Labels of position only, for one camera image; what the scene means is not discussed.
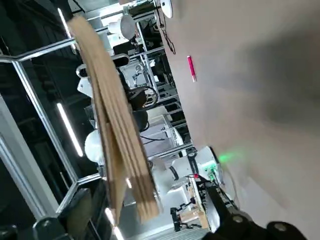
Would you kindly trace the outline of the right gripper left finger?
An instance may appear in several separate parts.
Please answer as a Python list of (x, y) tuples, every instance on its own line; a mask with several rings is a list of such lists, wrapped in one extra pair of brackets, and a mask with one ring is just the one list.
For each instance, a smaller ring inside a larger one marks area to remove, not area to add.
[(16, 225), (0, 227), (2, 240), (82, 240), (93, 214), (89, 188), (79, 189), (57, 217), (37, 221), (29, 231), (19, 233)]

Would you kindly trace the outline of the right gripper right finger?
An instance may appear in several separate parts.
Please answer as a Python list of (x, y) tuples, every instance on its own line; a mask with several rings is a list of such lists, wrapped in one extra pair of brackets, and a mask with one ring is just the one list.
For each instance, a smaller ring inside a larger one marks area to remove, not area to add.
[(219, 216), (219, 227), (208, 232), (203, 240), (305, 240), (306, 237), (294, 225), (283, 221), (270, 221), (266, 227), (257, 225), (241, 213), (225, 192), (213, 183), (198, 183)]

